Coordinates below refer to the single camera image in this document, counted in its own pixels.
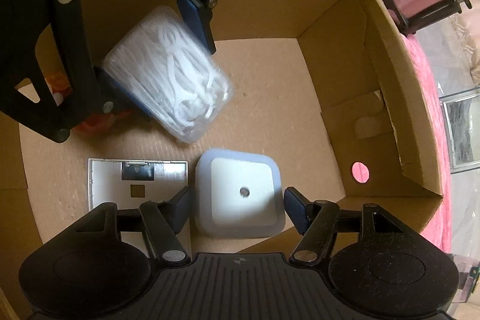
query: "cardboard box wall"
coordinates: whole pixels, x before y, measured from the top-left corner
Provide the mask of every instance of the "cardboard box wall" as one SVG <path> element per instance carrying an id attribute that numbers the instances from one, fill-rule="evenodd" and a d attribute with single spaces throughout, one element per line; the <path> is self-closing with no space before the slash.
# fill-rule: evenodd
<path id="1" fill-rule="evenodd" d="M 82 0 L 98 61 L 143 16 L 175 0 Z M 35 248 L 87 212 L 87 158 L 196 160 L 210 147 L 263 153 L 282 186 L 348 209 L 375 202 L 416 230 L 441 201 L 433 131 L 402 39 L 380 0 L 219 0 L 216 61 L 235 99 L 207 134 L 178 144 L 139 117 L 105 136 L 55 144 L 0 114 L 0 286 L 20 318 L 29 309 L 18 269 Z M 61 69 L 51 31 L 37 44 L 45 75 Z M 364 184 L 354 162 L 370 170 Z M 275 238 L 218 240 L 194 227 L 194 251 L 285 251 L 298 241 L 288 220 Z"/>

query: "cardboard box flap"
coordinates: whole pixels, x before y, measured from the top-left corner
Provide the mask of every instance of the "cardboard box flap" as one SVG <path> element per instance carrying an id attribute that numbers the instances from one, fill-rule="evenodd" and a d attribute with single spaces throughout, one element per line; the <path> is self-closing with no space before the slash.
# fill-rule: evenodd
<path id="1" fill-rule="evenodd" d="M 370 16 L 365 46 L 392 120 L 402 171 L 442 194 L 434 131 L 410 55 L 381 0 L 360 1 Z"/>
<path id="2" fill-rule="evenodd" d="M 441 194 L 433 131 L 410 56 L 380 2 L 339 0 L 298 42 L 347 195 L 431 197 Z M 369 170 L 367 183 L 352 176 L 355 162 Z"/>

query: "cardboard box floor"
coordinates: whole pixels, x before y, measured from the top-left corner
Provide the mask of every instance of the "cardboard box floor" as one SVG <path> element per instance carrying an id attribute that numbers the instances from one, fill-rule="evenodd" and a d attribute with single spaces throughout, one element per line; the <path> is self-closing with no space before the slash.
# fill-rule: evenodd
<path id="1" fill-rule="evenodd" d="M 93 58 L 101 60 L 159 4 L 175 8 L 175 0 L 82 0 Z M 272 157 L 283 187 L 309 199 L 350 209 L 376 202 L 417 230 L 438 207 L 438 159 L 422 91 L 380 0 L 219 0 L 212 28 L 215 60 L 236 96 L 198 143 L 179 144 L 134 117 L 102 137 L 73 134 L 55 144 L 0 114 L 0 286 L 20 318 L 29 313 L 20 264 L 87 212 L 87 158 L 187 160 L 192 175 L 203 151 L 229 148 Z M 49 29 L 37 57 L 46 76 L 61 69 Z M 364 184 L 351 175 L 357 161 L 370 170 Z M 206 238 L 193 227 L 192 248 L 257 244 L 247 251 L 289 252 L 299 239 L 291 226 L 260 244 Z"/>

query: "hole in cardboard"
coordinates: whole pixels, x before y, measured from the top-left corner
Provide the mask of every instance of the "hole in cardboard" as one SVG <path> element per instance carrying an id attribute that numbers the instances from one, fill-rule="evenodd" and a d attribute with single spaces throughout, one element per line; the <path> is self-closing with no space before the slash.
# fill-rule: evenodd
<path id="1" fill-rule="evenodd" d="M 33 103 L 39 103 L 40 97 L 38 96 L 37 90 L 32 84 L 32 81 L 26 77 L 22 80 L 15 88 L 20 92 L 24 97 L 27 97 Z"/>
<path id="2" fill-rule="evenodd" d="M 130 185 L 130 197 L 145 198 L 145 185 Z"/>
<path id="3" fill-rule="evenodd" d="M 360 162 L 352 164 L 352 176 L 358 183 L 365 183 L 370 178 L 368 167 Z"/>

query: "plastic container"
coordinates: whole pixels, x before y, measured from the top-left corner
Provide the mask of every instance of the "plastic container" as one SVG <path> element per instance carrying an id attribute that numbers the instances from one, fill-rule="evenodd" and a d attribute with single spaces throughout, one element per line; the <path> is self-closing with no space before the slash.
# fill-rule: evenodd
<path id="1" fill-rule="evenodd" d="M 197 141 L 233 95 L 229 79 L 172 9 L 158 7 L 102 68 L 178 140 Z"/>
<path id="2" fill-rule="evenodd" d="M 478 283 L 480 261 L 457 254 L 448 254 L 448 256 L 455 263 L 459 276 L 457 293 L 452 303 L 467 302 Z"/>

